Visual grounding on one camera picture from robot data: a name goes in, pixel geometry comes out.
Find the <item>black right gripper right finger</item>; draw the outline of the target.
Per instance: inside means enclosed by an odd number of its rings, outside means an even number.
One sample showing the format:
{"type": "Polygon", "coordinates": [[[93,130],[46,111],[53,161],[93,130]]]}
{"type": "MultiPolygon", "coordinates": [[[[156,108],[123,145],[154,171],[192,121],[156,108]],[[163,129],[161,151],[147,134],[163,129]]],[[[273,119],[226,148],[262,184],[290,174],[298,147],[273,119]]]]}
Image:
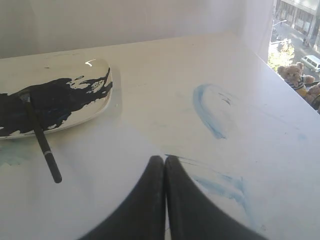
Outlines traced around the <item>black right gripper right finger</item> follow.
{"type": "Polygon", "coordinates": [[[175,155],[165,159],[164,180],[172,240],[265,239],[211,202],[175,155]]]}

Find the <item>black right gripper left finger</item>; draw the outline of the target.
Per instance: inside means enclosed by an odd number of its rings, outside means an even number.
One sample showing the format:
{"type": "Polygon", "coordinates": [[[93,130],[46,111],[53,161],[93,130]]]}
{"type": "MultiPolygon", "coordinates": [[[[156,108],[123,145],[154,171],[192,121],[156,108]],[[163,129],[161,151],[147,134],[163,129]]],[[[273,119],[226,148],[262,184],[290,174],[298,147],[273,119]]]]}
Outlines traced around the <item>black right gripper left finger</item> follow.
{"type": "Polygon", "coordinates": [[[150,157],[139,181],[119,207],[83,240],[163,240],[166,223],[164,160],[150,157]]]}

